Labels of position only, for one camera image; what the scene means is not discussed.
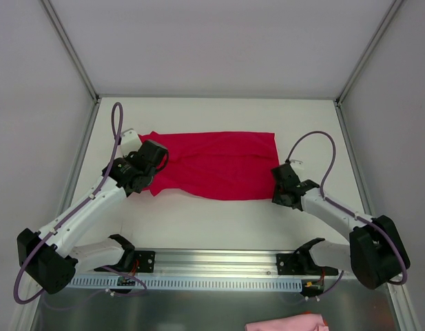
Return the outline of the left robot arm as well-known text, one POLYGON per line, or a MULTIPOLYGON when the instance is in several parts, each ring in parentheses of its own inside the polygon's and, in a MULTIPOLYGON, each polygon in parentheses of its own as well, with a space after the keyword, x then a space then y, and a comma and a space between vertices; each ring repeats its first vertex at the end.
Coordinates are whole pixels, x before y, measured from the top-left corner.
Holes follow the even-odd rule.
POLYGON ((48 294, 61 291, 82 272, 105 266, 130 271, 135 247, 122 235, 112 234, 89 245, 77 243, 110 208, 148 188, 168 161, 168 149, 152 140, 126 157, 112 159, 86 195, 68 210, 37 232, 25 229, 18 235, 21 268, 48 294))

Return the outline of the red t-shirt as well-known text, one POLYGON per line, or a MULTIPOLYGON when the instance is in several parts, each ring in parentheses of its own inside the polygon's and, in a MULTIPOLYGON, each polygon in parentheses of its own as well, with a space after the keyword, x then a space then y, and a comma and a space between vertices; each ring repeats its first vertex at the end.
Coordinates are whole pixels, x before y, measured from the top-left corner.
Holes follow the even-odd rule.
POLYGON ((140 135, 169 151, 169 162, 154 177, 153 196, 163 190, 220 201, 271 199, 271 170, 279 156, 272 132, 199 132, 140 135))

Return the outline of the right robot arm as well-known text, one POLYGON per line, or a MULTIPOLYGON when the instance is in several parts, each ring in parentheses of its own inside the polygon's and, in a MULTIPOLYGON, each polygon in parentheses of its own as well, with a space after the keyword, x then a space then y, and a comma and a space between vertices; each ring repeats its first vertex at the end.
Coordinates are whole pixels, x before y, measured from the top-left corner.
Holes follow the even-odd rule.
POLYGON ((411 262, 391 218, 350 210, 330 197, 321 185, 312 180, 301 181, 289 162, 271 173, 275 181, 274 204, 318 218, 347 241, 339 244, 315 238, 301 245, 294 261, 303 273, 312 274, 323 267, 351 272, 370 290, 385 283, 407 282, 411 262))

